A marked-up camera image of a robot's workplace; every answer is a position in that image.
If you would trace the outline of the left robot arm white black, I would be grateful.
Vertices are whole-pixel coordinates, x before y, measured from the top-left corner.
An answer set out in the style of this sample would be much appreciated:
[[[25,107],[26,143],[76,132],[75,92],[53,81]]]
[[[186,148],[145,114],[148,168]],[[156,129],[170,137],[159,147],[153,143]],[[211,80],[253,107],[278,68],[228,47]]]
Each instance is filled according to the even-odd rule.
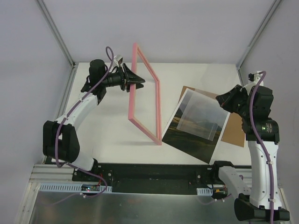
[[[97,160],[80,149],[77,130],[87,115],[103,100],[108,87],[119,86],[129,92],[131,85],[144,87],[145,80],[135,74],[125,63],[107,66],[103,60],[90,62],[89,75],[76,103],[55,121],[43,125],[43,154],[58,162],[69,163],[83,169],[83,177],[93,182],[99,176]]]

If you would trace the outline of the landscape photo print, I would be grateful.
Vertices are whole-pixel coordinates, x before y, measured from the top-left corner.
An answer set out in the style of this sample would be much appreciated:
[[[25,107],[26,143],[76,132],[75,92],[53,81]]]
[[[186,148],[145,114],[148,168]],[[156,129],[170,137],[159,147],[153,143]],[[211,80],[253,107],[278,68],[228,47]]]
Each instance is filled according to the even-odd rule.
[[[229,113],[222,131],[217,132],[214,140],[210,141],[177,129],[178,122],[182,115],[182,112],[179,109],[180,101],[181,100],[179,100],[178,105],[164,130],[162,142],[209,164],[223,135]]]

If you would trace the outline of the pink picture frame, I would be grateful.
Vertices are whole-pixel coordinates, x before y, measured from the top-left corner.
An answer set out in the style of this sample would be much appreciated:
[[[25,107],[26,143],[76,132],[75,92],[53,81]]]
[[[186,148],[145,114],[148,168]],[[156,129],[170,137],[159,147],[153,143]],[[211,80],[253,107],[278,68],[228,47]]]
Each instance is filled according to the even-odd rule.
[[[135,74],[144,72],[145,79],[140,89],[130,90],[128,102],[128,120],[156,145],[162,145],[161,84],[160,79],[140,49],[133,44],[131,70]]]

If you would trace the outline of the clear acrylic sheet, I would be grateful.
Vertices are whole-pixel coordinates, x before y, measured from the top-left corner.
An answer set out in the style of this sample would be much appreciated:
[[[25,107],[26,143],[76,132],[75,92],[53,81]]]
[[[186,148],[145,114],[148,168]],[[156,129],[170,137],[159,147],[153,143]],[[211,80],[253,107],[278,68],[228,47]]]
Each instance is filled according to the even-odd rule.
[[[182,115],[177,129],[210,141],[222,131],[228,116],[216,99],[191,89],[185,90],[179,109]]]

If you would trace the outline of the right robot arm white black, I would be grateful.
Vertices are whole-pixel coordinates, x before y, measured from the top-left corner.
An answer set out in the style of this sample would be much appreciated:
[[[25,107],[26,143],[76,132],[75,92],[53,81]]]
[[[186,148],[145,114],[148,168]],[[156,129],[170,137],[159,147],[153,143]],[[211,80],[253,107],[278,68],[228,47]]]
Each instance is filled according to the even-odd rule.
[[[216,96],[220,107],[242,118],[242,130],[251,157],[251,187],[237,174],[230,161],[215,161],[211,181],[224,183],[234,198],[234,211],[239,221],[289,221],[290,212],[283,208],[278,193],[276,159],[279,127],[269,117],[274,96],[272,90],[253,86],[250,91],[236,85],[229,92]]]

